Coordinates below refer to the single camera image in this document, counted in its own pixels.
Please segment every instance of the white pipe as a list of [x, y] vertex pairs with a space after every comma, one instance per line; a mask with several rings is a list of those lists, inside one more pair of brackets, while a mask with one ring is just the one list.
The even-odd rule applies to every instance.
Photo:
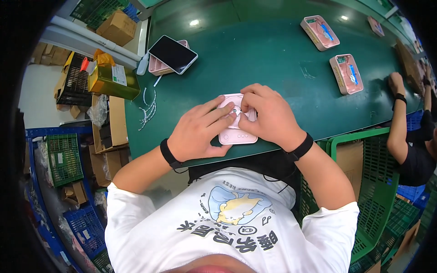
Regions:
[[107, 47], [111, 50], [117, 51], [135, 61], [139, 61], [141, 60], [141, 57], [136, 55], [135, 53], [130, 52], [129, 50], [122, 48], [121, 46], [117, 45], [114, 42], [111, 42], [105, 38], [103, 38], [102, 36], [87, 30], [86, 28], [83, 28], [71, 21], [68, 21], [67, 19], [58, 17], [58, 16], [53, 16], [52, 20], [50, 21], [52, 24], [56, 24], [60, 27], [69, 29], [73, 32], [79, 33], [82, 36], [85, 36], [93, 41], [98, 42], [99, 44], [103, 45], [104, 47]]

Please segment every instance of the person's arm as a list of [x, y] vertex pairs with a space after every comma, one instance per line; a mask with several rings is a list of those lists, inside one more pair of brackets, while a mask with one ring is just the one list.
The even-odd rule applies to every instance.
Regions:
[[[258, 118], [251, 122], [240, 115], [238, 126], [264, 140], [278, 144], [287, 152], [294, 151], [306, 138], [288, 103], [267, 86], [252, 84], [241, 90], [244, 94], [241, 109], [252, 106]], [[354, 190], [340, 167], [315, 143], [295, 162], [308, 182], [319, 207], [328, 210], [341, 208], [355, 201]]]
[[[168, 148], [177, 161], [184, 162], [190, 159], [226, 155], [232, 145], [214, 147], [210, 143], [236, 118], [236, 114], [232, 113], [224, 119], [219, 119], [233, 109], [234, 103], [211, 111], [224, 99], [224, 96], [219, 96], [205, 104], [198, 105], [180, 118], [167, 141]], [[171, 167], [158, 146], [119, 170], [113, 183], [118, 189], [140, 194], [170, 170]]]
[[[405, 87], [402, 76], [394, 72], [390, 74], [389, 84], [396, 95], [397, 93], [405, 96]], [[399, 164], [403, 164], [408, 154], [407, 137], [407, 105], [402, 100], [395, 100], [393, 110], [393, 121], [390, 126], [390, 133], [387, 139], [387, 148], [391, 155]]]

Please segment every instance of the black plastic crate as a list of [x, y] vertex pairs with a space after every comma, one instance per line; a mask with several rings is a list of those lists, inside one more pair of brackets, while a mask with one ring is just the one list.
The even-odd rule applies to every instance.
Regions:
[[64, 91], [58, 95], [56, 104], [91, 106], [92, 93], [88, 92], [88, 72], [80, 71], [85, 57], [82, 54], [74, 53], [68, 68]]

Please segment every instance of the worker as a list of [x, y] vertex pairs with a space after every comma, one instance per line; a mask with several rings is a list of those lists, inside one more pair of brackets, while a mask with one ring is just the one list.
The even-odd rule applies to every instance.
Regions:
[[395, 95], [393, 121], [387, 140], [388, 151], [399, 163], [399, 184], [421, 186], [428, 182], [437, 165], [437, 131], [431, 115], [431, 68], [423, 80], [423, 116], [420, 129], [407, 132], [405, 87], [402, 76], [394, 72], [389, 84]]
[[242, 114], [239, 127], [283, 149], [320, 210], [300, 228], [290, 211], [294, 191], [242, 168], [204, 175], [159, 209], [141, 195], [182, 162], [228, 152], [231, 145], [210, 144], [236, 119], [229, 114], [233, 102], [214, 109], [222, 95], [189, 110], [168, 139], [124, 166], [108, 186], [105, 241], [115, 272], [348, 272], [359, 213], [351, 183], [279, 93], [257, 83], [241, 93], [242, 111], [254, 107], [258, 118]]

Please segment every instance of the blue battery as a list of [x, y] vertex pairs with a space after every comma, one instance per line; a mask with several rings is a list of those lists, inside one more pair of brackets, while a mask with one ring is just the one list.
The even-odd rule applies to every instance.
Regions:
[[329, 34], [328, 29], [326, 28], [326, 26], [324, 24], [321, 24], [322, 28], [323, 28], [323, 34], [325, 35], [326, 38], [328, 38], [329, 40], [333, 41], [334, 38], [332, 38], [331, 34]]
[[355, 70], [354, 67], [352, 65], [349, 65], [350, 71], [352, 72], [351, 76], [350, 76], [350, 80], [357, 85], [358, 84], [358, 80], [357, 77], [355, 76]]

